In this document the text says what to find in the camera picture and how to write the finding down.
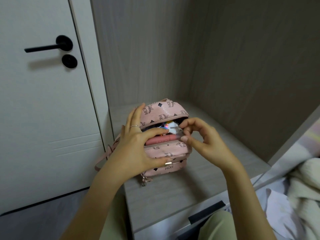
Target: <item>fingernail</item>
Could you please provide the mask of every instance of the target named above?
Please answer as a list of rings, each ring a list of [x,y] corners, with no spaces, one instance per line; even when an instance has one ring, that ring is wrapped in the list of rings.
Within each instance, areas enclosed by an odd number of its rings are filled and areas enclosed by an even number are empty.
[[[183,141],[184,143],[186,143],[186,142],[187,142],[187,140],[188,140],[188,137],[186,137],[186,136],[182,136],[182,137],[180,138],[180,140],[181,140],[181,141]]]

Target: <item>shelf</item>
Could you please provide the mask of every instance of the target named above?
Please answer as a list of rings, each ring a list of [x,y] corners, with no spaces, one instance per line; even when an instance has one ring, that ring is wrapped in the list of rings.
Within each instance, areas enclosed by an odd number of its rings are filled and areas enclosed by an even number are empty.
[[[207,113],[188,102],[177,102],[185,108],[190,117],[199,117],[215,127],[226,145],[244,165],[250,178],[270,169],[267,163]],[[125,124],[129,112],[137,106],[138,104],[132,104],[110,108],[115,136],[120,133],[121,125]],[[202,141],[198,132],[194,132],[193,137]],[[174,173],[155,176],[146,187],[141,186],[141,179],[141,176],[138,175],[124,184],[133,232],[153,225],[227,189],[221,170],[206,161],[196,150],[193,150],[188,158],[186,168]]]

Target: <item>hand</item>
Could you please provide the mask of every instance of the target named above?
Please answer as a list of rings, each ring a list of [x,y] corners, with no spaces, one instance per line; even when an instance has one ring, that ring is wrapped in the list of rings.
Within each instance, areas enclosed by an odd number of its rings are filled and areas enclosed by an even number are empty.
[[[180,125],[185,136],[181,141],[192,146],[201,156],[210,163],[219,167],[222,171],[236,166],[239,160],[223,142],[216,129],[199,118],[189,118]],[[191,137],[193,131],[198,131],[203,142]]]
[[[163,167],[170,160],[167,157],[150,158],[143,148],[148,139],[156,135],[166,134],[169,130],[152,128],[142,132],[138,126],[131,127],[131,125],[140,125],[144,107],[145,104],[143,103],[130,112],[126,125],[122,125],[119,145],[105,163],[106,167],[112,165],[113,170],[122,175],[123,182],[146,170]]]

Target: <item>door handle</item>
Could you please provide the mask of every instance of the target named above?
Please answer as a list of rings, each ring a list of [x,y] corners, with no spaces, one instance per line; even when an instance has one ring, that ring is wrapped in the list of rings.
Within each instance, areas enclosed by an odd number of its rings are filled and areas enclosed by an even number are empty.
[[[47,51],[47,50],[53,50],[53,49],[61,49],[63,51],[70,51],[73,48],[73,43],[67,36],[59,35],[56,38],[56,44],[53,45],[47,45],[47,46],[39,46],[39,47],[32,47],[32,48],[26,48],[24,51],[26,53],[30,52],[36,52],[36,51]]]

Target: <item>door frame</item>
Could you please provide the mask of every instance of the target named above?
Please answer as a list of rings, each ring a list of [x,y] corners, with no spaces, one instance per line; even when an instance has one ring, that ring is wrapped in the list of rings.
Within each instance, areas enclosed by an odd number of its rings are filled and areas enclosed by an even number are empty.
[[[69,4],[102,141],[106,149],[106,145],[113,143],[114,137],[91,2],[90,0],[69,0]]]

